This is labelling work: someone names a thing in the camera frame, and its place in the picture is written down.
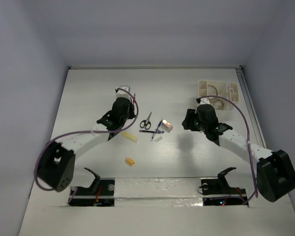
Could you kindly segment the clear tape roll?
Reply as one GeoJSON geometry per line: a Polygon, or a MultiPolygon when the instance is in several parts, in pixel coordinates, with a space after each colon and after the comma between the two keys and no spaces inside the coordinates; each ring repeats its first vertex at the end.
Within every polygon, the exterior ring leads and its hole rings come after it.
{"type": "Polygon", "coordinates": [[[216,110],[222,110],[224,108],[224,102],[220,98],[215,98],[215,97],[214,98],[211,98],[210,99],[210,104],[216,110]]]}

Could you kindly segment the black handled scissors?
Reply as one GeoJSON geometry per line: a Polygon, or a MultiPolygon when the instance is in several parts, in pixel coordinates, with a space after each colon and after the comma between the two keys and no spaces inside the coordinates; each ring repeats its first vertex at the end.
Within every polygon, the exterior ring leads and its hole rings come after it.
{"type": "Polygon", "coordinates": [[[149,130],[151,127],[150,117],[152,112],[149,113],[148,117],[140,122],[140,127],[145,130],[149,130]]]}

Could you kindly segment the blue gel pen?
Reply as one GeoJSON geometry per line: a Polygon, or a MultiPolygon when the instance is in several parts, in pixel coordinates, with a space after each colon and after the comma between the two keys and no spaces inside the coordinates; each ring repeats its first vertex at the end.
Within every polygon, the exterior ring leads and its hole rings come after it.
{"type": "Polygon", "coordinates": [[[155,129],[155,131],[158,131],[158,130],[161,131],[161,130],[160,130],[160,126],[161,126],[161,125],[162,125],[162,120],[160,120],[160,122],[159,122],[159,124],[157,125],[157,128],[155,129]]]}

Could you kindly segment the white perforated organizer basket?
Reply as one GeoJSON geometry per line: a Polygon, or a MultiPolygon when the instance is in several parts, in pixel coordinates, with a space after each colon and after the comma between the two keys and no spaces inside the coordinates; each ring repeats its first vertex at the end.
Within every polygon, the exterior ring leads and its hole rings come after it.
{"type": "MultiPolygon", "coordinates": [[[[198,95],[199,97],[208,96],[208,99],[211,98],[226,98],[233,103],[237,104],[239,102],[239,89],[236,83],[228,83],[223,81],[214,81],[214,80],[199,80],[199,88],[198,88],[198,95]],[[218,95],[208,95],[207,94],[207,86],[212,85],[218,89],[218,95]]],[[[228,112],[234,108],[234,106],[229,103],[228,101],[224,102],[224,108],[222,110],[218,110],[221,112],[228,112]]]]}

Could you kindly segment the red gel pen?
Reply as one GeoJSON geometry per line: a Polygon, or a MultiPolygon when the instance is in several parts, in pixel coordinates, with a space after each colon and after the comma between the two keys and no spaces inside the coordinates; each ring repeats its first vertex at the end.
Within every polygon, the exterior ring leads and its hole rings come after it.
{"type": "Polygon", "coordinates": [[[132,104],[135,105],[135,102],[136,102],[136,93],[133,94],[132,104]]]}

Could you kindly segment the beige masking tape roll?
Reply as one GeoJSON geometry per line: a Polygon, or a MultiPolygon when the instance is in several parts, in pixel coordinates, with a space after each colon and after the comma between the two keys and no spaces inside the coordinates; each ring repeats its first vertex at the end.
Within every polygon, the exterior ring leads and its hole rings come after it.
{"type": "Polygon", "coordinates": [[[218,95],[218,89],[215,86],[208,85],[207,86],[207,94],[208,95],[218,95]]]}

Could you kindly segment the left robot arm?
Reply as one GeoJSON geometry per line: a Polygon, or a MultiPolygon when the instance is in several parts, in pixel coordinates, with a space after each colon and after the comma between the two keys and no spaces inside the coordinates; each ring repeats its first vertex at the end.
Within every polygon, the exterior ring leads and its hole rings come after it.
{"type": "Polygon", "coordinates": [[[118,95],[111,110],[91,130],[69,132],[50,140],[35,164],[36,185],[44,191],[66,189],[73,179],[75,161],[130,128],[138,117],[138,109],[133,95],[118,95]]]}

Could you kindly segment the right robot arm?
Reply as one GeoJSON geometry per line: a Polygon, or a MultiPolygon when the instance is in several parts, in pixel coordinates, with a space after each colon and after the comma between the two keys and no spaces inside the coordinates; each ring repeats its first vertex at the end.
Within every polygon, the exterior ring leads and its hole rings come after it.
{"type": "Polygon", "coordinates": [[[230,125],[219,122],[215,109],[209,104],[187,109],[182,122],[185,130],[201,131],[206,138],[250,165],[255,195],[275,202],[295,189],[295,170],[289,155],[272,151],[250,142],[250,137],[238,134],[230,125]]]}

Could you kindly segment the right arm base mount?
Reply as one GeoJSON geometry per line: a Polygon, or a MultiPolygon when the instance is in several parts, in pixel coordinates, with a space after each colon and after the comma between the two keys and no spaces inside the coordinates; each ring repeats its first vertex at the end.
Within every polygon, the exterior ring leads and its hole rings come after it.
{"type": "Polygon", "coordinates": [[[246,190],[240,187],[230,187],[226,174],[235,170],[229,167],[217,174],[217,177],[205,177],[201,179],[198,193],[203,197],[204,206],[241,206],[248,205],[246,190]]]}

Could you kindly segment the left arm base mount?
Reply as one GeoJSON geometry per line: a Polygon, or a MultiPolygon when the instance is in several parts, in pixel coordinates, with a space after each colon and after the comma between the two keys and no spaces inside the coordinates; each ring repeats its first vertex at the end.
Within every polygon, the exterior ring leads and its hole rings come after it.
{"type": "Polygon", "coordinates": [[[101,178],[89,168],[84,168],[94,176],[89,187],[71,187],[68,205],[71,207],[114,207],[115,179],[101,178]]]}

